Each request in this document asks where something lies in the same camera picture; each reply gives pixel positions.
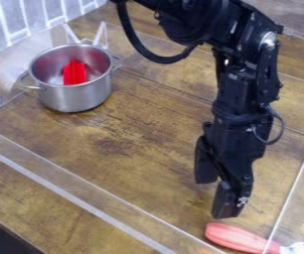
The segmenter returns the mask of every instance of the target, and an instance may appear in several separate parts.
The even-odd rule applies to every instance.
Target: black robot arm
[[[214,47],[220,92],[213,105],[216,119],[204,124],[197,143],[195,180],[209,184],[221,178],[213,216],[236,217],[252,193],[252,163],[285,128],[270,106],[283,87],[277,75],[283,27],[240,0],[135,0],[155,11],[169,38],[186,45],[178,55],[162,57],[147,50],[135,35],[126,0],[114,2],[129,40],[149,60],[171,64],[186,58],[197,45]],[[281,131],[269,140],[274,118]]]

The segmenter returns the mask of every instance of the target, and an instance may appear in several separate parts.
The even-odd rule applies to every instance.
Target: pot handle
[[[112,56],[112,58],[115,59],[115,65],[111,69],[111,73],[114,73],[122,66],[123,66],[123,63],[122,63],[122,58],[118,57],[118,56]]]
[[[27,85],[27,84],[24,83],[23,79],[25,78],[25,76],[27,76],[28,74],[29,74],[28,71],[24,71],[24,72],[20,74],[19,79],[17,79],[20,85],[21,85],[23,87],[31,88],[31,89],[43,89],[43,88],[42,88],[40,86],[38,86],[38,85]]]

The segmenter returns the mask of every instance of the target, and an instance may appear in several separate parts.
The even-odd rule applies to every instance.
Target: red object
[[[208,238],[220,245],[244,251],[261,254],[268,240],[245,229],[222,223],[212,222],[206,229]],[[281,245],[272,241],[266,250],[268,254],[280,254]]]
[[[87,82],[87,73],[84,63],[72,59],[71,64],[64,66],[64,85],[74,85]]]

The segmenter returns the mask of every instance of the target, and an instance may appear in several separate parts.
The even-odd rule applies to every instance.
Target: red screwdriver handle
[[[220,245],[244,251],[261,254],[268,240],[245,229],[222,223],[212,222],[206,229],[208,238]],[[266,253],[280,254],[281,245],[270,242]]]

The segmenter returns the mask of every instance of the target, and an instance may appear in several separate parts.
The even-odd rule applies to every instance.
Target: stainless steel pot
[[[63,68],[71,59],[86,63],[88,82],[64,85]],[[29,64],[29,70],[19,77],[21,85],[39,89],[43,103],[63,112],[80,112],[96,107],[111,94],[111,73],[121,67],[121,59],[102,48],[76,44],[52,48],[40,53]],[[29,75],[36,85],[23,82]]]

